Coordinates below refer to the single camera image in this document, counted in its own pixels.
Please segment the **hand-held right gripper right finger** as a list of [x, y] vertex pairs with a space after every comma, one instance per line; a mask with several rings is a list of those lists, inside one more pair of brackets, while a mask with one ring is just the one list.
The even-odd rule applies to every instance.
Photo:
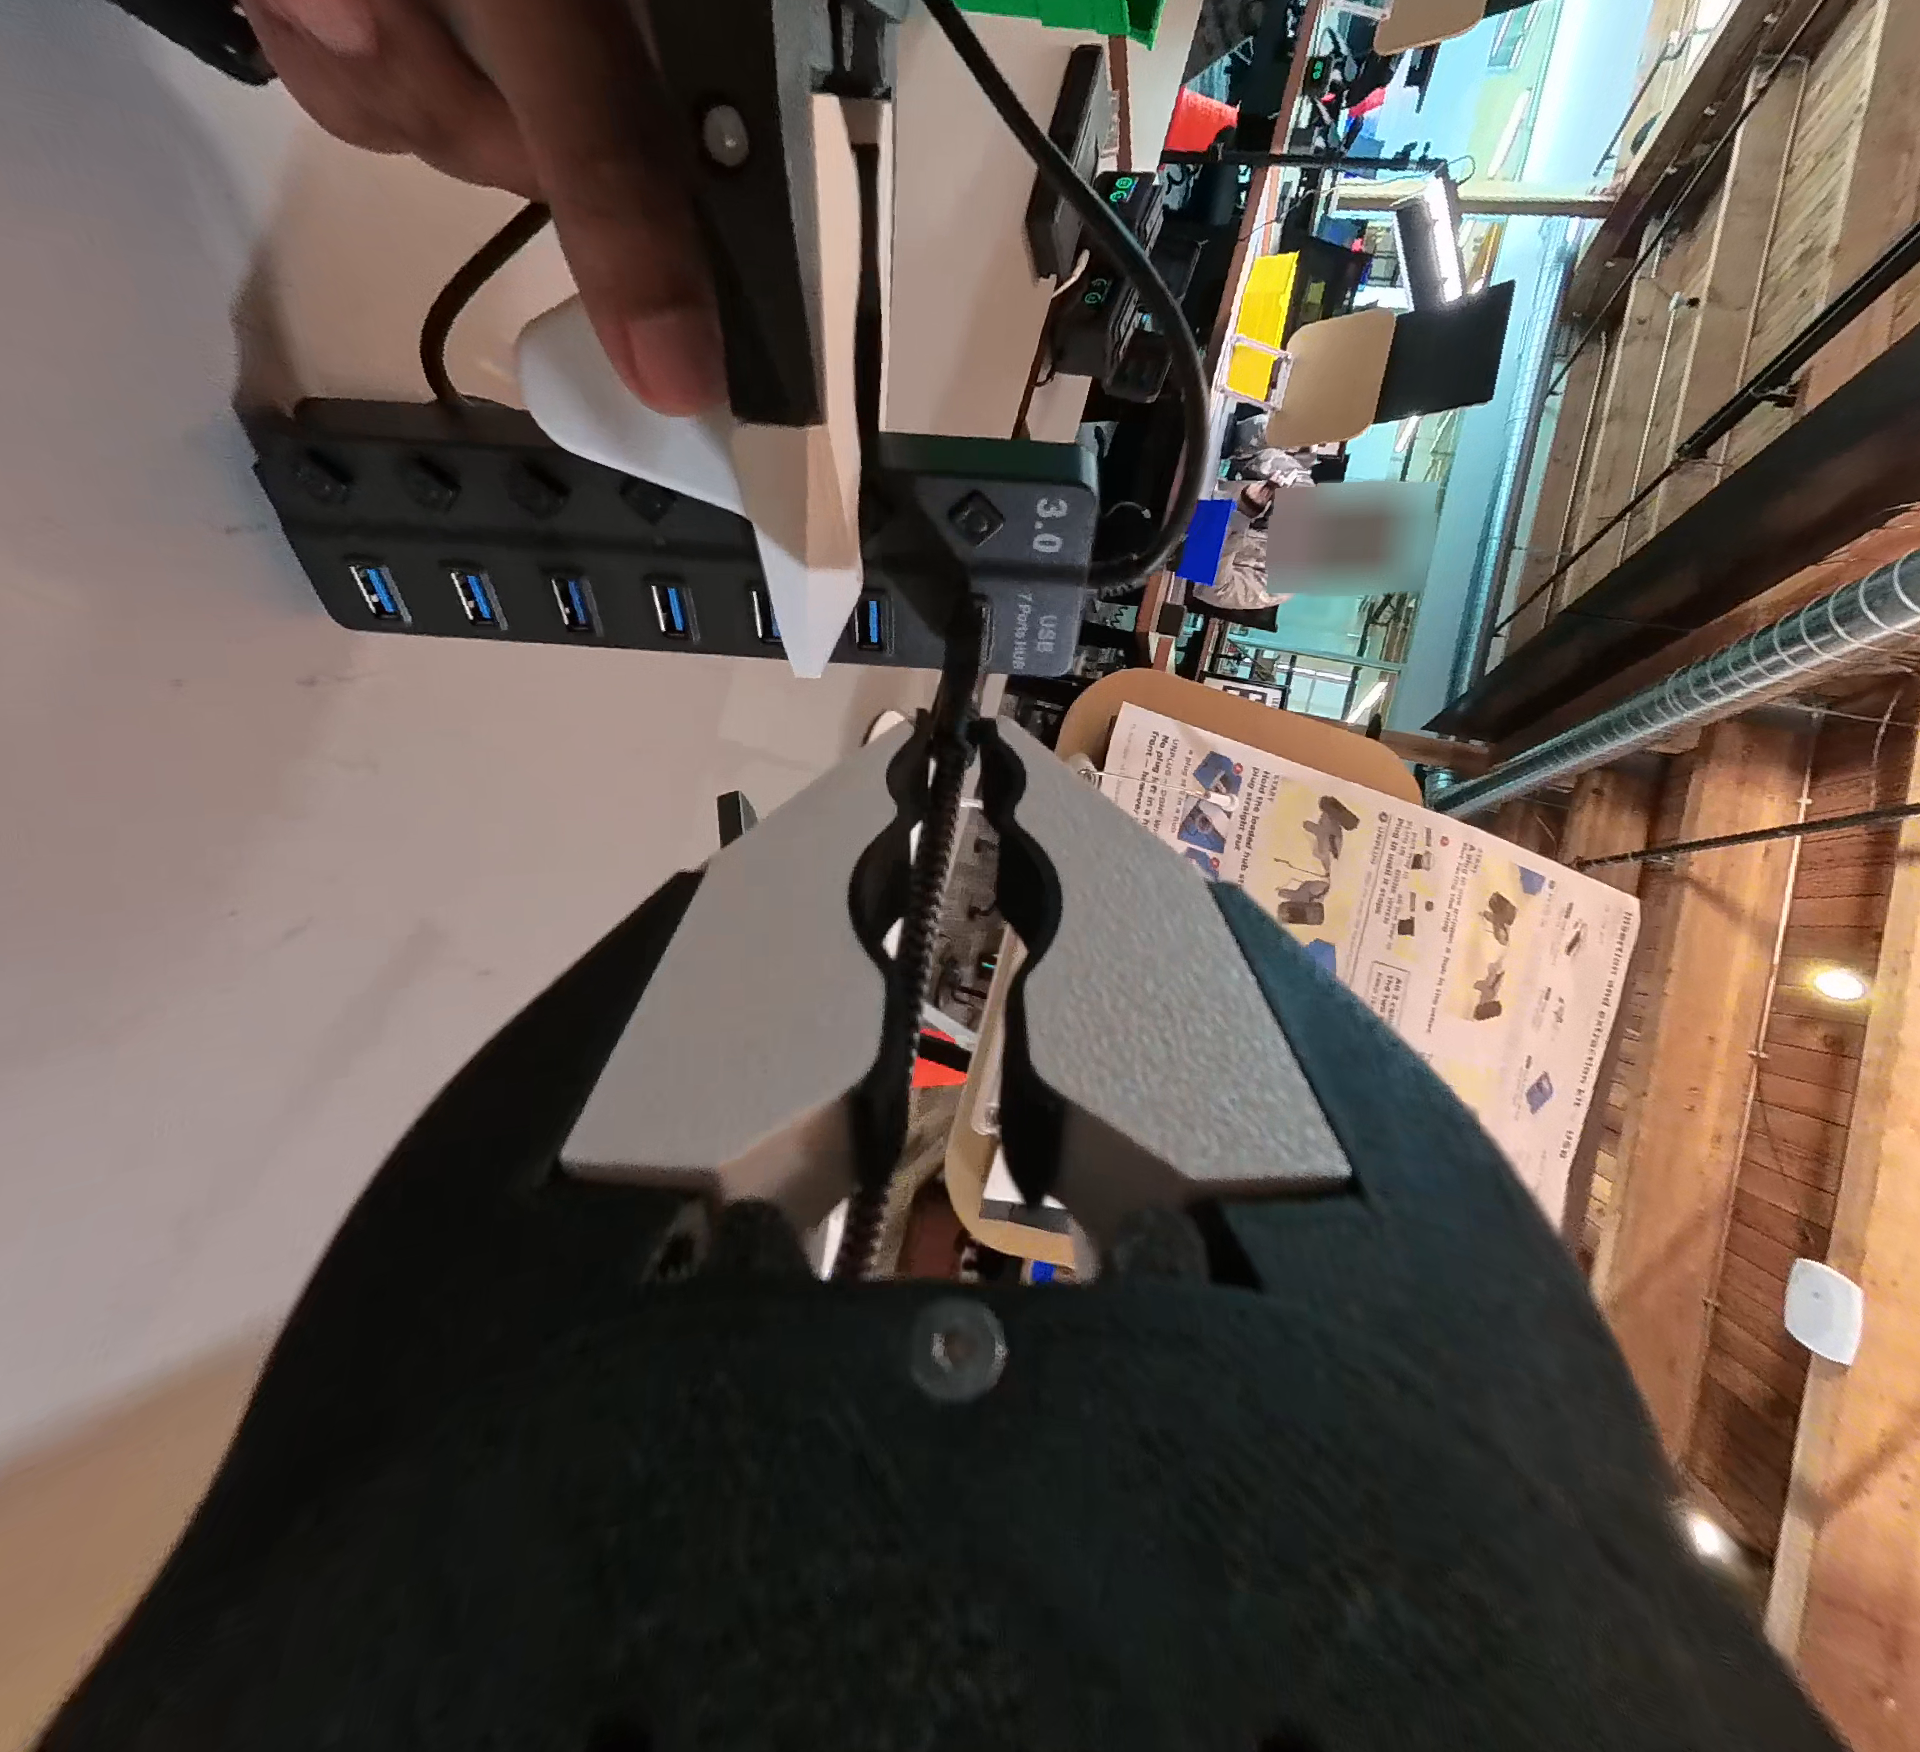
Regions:
[[1348, 1193], [1216, 884], [1034, 733], [985, 722], [977, 762], [1008, 930], [958, 1117], [977, 1237], [1075, 1261], [1140, 1208]]

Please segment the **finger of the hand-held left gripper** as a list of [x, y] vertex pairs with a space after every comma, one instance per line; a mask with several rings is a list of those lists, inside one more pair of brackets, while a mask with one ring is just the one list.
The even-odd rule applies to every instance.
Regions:
[[896, 102], [874, 102], [874, 435], [887, 429], [896, 297]]
[[829, 668], [863, 588], [860, 556], [860, 298], [867, 285], [867, 206], [860, 153], [867, 102], [812, 99], [816, 176], [802, 201], [820, 231], [802, 250], [823, 258], [825, 418], [805, 426], [658, 415], [613, 371], [580, 298], [532, 318], [515, 342], [529, 418], [574, 459], [741, 516], [755, 527], [789, 665]]

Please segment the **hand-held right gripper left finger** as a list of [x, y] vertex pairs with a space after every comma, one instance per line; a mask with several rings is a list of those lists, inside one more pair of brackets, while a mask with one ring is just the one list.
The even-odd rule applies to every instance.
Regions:
[[863, 748], [701, 867], [562, 1153], [590, 1188], [765, 1204], [829, 1257], [857, 1188], [916, 823], [913, 729]]

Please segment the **black USB hub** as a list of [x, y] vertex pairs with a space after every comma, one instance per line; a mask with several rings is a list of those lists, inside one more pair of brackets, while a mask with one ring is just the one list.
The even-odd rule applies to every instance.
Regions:
[[805, 598], [721, 500], [613, 470], [480, 401], [307, 399], [243, 422], [325, 611], [361, 634], [940, 668], [961, 598], [985, 671], [1064, 674], [1099, 520], [1086, 445], [877, 437], [850, 578]]

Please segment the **light grey desk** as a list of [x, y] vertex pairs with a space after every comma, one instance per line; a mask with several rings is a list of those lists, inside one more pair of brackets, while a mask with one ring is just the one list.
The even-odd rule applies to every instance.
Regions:
[[439, 1085], [924, 674], [331, 622], [240, 401], [414, 399], [515, 199], [4, 0], [4, 1577], [149, 1550]]

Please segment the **person's left hand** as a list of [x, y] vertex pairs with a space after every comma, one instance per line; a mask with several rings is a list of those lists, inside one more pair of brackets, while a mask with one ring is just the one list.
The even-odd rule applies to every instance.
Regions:
[[236, 0], [334, 139], [544, 206], [593, 332], [661, 415], [725, 346], [645, 0]]

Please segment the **flat black device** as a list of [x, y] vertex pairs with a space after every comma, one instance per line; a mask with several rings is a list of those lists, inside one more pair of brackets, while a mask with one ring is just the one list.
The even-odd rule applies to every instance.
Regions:
[[[1047, 118], [1047, 136], [1085, 182], [1095, 182], [1102, 157], [1115, 139], [1115, 92], [1111, 46], [1081, 44], [1069, 52], [1062, 86]], [[1068, 282], [1079, 263], [1085, 218], [1051, 179], [1035, 176], [1025, 207], [1025, 247], [1031, 271], [1052, 285]]]

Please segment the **black battery charger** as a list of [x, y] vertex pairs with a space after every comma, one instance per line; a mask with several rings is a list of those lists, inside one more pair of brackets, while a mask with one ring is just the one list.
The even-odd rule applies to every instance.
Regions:
[[1172, 173], [1103, 170], [1099, 191], [1153, 258], [1167, 287], [1184, 297], [1210, 247], [1210, 227], [1177, 207], [1187, 199], [1187, 167], [1177, 164]]
[[1091, 379], [1113, 401], [1153, 405], [1167, 393], [1172, 345], [1126, 280], [1086, 274], [1062, 287], [1047, 317], [1047, 366]]

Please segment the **printed instruction sheet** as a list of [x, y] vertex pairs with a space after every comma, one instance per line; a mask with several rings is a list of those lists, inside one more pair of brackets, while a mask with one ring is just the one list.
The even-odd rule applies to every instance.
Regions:
[[1638, 903], [1455, 817], [1126, 705], [1102, 794], [1254, 898], [1462, 1097], [1547, 1217], [1638, 941]]

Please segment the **yellow plastic bin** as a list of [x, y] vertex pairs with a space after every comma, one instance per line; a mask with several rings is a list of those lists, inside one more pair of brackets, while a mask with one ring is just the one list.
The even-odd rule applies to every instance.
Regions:
[[1233, 335], [1223, 349], [1223, 381], [1240, 401], [1270, 405], [1275, 395], [1297, 274], [1301, 250], [1264, 253], [1246, 271]]

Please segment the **silver ventilation duct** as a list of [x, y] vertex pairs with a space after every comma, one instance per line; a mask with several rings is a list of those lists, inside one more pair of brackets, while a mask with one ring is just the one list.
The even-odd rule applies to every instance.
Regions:
[[1428, 797], [1428, 809], [1472, 819], [1537, 790], [1650, 752], [1687, 729], [1786, 699], [1918, 637], [1918, 553], [1830, 588], [1807, 607], [1675, 668], [1613, 709]]

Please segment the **white wireless access point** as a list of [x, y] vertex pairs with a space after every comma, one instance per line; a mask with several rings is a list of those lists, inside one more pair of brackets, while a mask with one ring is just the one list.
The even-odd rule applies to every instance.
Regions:
[[1863, 1289], [1826, 1261], [1797, 1257], [1790, 1267], [1782, 1326], [1810, 1358], [1850, 1368], [1863, 1342]]

